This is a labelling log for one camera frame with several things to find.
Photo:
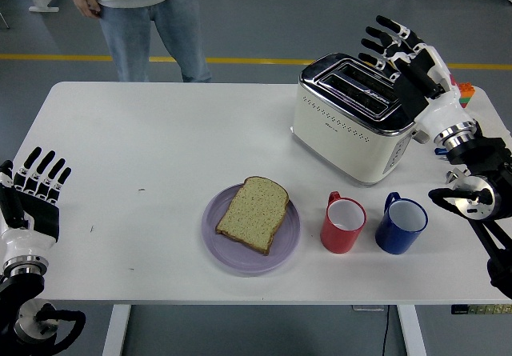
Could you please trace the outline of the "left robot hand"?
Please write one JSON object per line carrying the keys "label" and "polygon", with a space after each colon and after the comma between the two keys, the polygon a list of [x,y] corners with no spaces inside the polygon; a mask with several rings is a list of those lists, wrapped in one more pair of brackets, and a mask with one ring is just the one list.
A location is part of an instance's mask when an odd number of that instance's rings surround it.
{"label": "left robot hand", "polygon": [[1,241],[6,259],[40,257],[58,241],[57,201],[72,169],[53,150],[37,146],[23,164],[1,164]]}

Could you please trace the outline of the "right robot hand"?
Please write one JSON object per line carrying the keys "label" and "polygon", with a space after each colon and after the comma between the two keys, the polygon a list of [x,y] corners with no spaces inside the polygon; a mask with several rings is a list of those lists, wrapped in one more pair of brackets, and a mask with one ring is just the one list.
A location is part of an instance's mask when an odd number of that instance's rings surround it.
{"label": "right robot hand", "polygon": [[379,15],[361,44],[371,51],[358,58],[392,81],[406,115],[432,138],[476,131],[476,122],[459,103],[460,91],[436,49],[412,29]]}

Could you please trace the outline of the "person's right hand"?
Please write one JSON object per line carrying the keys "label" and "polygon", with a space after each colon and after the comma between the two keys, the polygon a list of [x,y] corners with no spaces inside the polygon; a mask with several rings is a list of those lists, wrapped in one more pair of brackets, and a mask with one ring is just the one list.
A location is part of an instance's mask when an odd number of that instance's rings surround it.
{"label": "person's right hand", "polygon": [[101,16],[101,7],[97,0],[72,0],[78,11],[87,18],[98,19]]}

